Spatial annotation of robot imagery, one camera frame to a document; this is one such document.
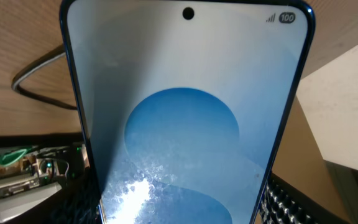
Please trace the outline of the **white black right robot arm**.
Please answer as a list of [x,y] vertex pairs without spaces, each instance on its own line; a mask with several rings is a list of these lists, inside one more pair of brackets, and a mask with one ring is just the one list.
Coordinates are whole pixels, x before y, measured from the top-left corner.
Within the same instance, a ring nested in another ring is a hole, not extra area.
[[0,200],[0,223],[7,222],[25,213],[60,191],[62,186],[55,182],[28,190]]

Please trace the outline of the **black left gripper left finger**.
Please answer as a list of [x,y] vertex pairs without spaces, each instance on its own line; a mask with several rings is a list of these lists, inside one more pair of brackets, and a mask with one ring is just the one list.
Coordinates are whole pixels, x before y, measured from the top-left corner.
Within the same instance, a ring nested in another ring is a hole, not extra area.
[[10,224],[92,224],[101,223],[97,208],[101,196],[90,168],[64,189],[9,220]]

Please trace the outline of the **brown cardboard panel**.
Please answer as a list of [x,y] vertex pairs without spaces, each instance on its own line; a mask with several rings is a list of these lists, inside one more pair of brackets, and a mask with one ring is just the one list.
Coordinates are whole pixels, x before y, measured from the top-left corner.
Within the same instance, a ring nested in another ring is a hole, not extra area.
[[318,205],[350,221],[297,98],[291,107],[273,173]]

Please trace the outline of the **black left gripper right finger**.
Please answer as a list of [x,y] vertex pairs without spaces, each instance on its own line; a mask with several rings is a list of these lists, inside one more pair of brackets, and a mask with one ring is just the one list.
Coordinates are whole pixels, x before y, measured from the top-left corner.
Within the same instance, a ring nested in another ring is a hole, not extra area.
[[261,224],[346,224],[299,190],[271,174],[259,205]]

